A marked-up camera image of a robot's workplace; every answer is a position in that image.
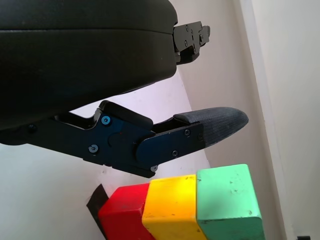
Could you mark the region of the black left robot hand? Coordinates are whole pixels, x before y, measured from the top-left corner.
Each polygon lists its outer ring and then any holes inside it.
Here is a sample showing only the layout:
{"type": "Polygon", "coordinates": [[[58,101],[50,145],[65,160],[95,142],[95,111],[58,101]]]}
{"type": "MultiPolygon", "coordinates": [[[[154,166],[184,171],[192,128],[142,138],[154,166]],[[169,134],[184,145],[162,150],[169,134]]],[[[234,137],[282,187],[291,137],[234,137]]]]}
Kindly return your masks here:
{"type": "Polygon", "coordinates": [[[0,142],[30,144],[151,178],[249,121],[214,107],[161,123],[108,101],[172,77],[209,42],[168,0],[3,0],[0,142]]]}

